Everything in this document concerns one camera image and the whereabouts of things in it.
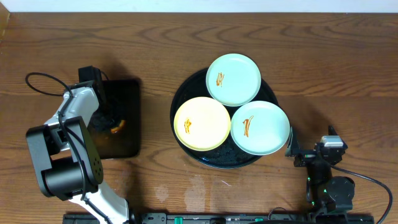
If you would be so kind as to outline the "light green plate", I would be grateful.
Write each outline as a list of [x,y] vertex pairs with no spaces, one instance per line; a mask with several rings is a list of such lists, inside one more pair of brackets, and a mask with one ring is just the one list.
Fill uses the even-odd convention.
[[231,120],[231,137],[244,152],[265,156],[285,145],[290,122],[285,112],[267,101],[252,101],[241,106]]
[[225,106],[242,106],[259,92],[261,73],[256,63],[242,54],[226,54],[212,62],[206,73],[206,87]]

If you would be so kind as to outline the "orange green sponge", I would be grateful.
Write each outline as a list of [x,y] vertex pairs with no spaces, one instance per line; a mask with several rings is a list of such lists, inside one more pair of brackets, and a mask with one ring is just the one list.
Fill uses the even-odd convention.
[[117,126],[111,128],[111,133],[115,134],[115,133],[119,132],[120,130],[122,130],[122,128],[124,127],[125,123],[126,123],[126,121],[122,119]]

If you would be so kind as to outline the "yellow plate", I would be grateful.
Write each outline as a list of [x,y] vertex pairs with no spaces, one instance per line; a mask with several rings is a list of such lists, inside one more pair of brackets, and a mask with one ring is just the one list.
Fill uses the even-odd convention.
[[210,151],[228,137],[231,118],[220,102],[209,97],[196,97],[184,102],[173,117],[177,139],[194,151]]

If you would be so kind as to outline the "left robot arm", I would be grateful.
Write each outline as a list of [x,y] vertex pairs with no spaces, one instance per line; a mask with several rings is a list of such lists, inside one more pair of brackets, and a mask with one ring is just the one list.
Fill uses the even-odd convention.
[[100,155],[88,131],[90,122],[115,134],[125,120],[106,100],[100,69],[79,68],[79,82],[64,85],[63,101],[43,125],[25,134],[40,191],[68,200],[100,223],[133,223],[129,203],[104,181]]

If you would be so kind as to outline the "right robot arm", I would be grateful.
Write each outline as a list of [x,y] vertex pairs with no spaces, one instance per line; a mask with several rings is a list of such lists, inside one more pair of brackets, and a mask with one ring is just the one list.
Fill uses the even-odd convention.
[[294,158],[295,167],[307,169],[306,200],[315,209],[339,213],[353,208],[355,184],[349,177],[333,176],[331,169],[342,160],[347,144],[337,135],[333,126],[314,148],[302,149],[294,129],[290,129],[286,157]]

